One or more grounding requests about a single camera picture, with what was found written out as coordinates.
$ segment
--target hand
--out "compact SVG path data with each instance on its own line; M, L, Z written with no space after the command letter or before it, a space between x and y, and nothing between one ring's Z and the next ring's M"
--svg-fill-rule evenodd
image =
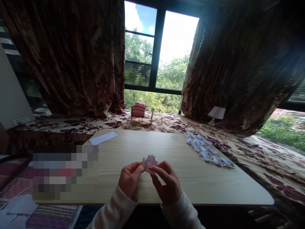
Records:
M131 163L122 169L118 186L128 198L133 198L140 176L145 169L146 164L142 162Z
M165 182L165 185L162 185L156 174L150 175L152 183L164 205L169 206L176 203L182 194L182 189L177 174L171 165L167 161L162 161L157 166L152 166L149 169L157 173Z

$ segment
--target striped towel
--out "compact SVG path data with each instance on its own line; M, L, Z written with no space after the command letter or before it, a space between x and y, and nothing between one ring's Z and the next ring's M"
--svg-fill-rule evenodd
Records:
M147 108L147 104L136 102L136 104L132 108L132 115L135 117L145 117L145 110Z

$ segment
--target small wooden rack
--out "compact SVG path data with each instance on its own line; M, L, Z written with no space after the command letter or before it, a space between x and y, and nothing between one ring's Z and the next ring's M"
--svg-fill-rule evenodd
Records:
M146 119L150 119L150 124L152 124L154 108L152 108L152 113L150 115L145 115L145 117L136 117L136 116L133 116L132 115L132 109L133 109L133 106L131 107L131 121L130 121L130 123L132 123L133 118L146 118Z

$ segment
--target lamp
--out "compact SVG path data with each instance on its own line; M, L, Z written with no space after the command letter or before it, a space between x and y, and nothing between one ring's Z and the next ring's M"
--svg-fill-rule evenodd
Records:
M215 126L215 122L214 119L223 119L223 116L225 114L225 108L223 107L219 107L219 106L215 106L213 107L213 109L210 111L210 113L208 113L208 116L213 117L213 119L211 121L208 122L208 125L210 126Z

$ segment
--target wall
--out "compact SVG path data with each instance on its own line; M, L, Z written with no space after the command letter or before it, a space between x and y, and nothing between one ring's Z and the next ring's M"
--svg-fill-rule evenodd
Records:
M14 70L0 45L0 122L5 129L14 127L12 119L28 115L30 121L35 117Z

